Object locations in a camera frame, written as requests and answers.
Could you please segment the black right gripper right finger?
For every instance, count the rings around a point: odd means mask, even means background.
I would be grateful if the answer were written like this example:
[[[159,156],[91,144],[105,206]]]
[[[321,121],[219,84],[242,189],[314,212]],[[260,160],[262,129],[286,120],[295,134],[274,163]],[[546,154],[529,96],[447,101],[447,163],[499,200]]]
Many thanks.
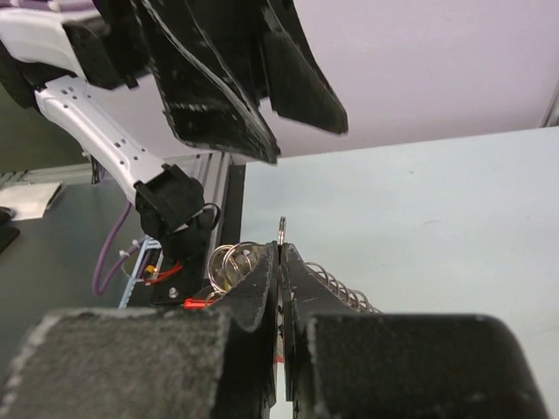
[[[510,329],[478,314],[360,313],[296,247],[280,252],[286,398],[296,418],[545,418]]]

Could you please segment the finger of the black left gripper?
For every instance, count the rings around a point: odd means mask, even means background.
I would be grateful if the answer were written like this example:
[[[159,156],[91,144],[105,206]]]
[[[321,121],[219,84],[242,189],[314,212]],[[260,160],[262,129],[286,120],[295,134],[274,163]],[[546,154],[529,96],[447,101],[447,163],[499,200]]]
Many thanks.
[[[135,1],[136,21],[176,139],[274,164],[280,148],[184,1]]]
[[[314,58],[294,2],[252,4],[274,112],[332,134],[347,133],[347,112]]]

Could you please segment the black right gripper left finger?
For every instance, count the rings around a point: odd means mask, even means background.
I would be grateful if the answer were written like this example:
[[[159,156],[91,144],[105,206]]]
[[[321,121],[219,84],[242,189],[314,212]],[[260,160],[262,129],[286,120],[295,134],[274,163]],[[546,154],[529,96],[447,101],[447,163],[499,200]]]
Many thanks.
[[[267,418],[279,251],[203,309],[47,313],[13,358],[4,418]]]

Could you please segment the metal key organizer red handle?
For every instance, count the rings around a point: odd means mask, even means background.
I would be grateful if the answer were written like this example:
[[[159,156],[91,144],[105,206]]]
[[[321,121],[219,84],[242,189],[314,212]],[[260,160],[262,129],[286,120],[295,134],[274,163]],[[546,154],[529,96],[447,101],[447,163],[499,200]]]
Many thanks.
[[[256,267],[263,252],[264,245],[253,241],[218,246],[212,251],[206,264],[210,290],[203,297],[187,298],[182,308],[186,311],[197,311],[210,307],[245,280],[245,277]],[[305,262],[303,266],[305,272],[309,273],[315,282],[333,294],[334,298],[352,313],[361,315],[383,313],[371,304],[365,293],[347,287],[321,264]]]

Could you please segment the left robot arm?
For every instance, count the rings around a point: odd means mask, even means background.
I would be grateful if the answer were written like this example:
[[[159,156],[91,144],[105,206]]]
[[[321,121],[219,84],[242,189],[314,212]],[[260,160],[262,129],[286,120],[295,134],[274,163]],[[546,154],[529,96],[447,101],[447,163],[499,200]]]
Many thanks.
[[[135,88],[146,75],[173,135],[192,148],[274,164],[280,147],[262,99],[280,117],[349,129],[290,1],[2,2],[4,89],[108,171],[174,261],[206,249],[201,182],[134,140],[87,92]]]

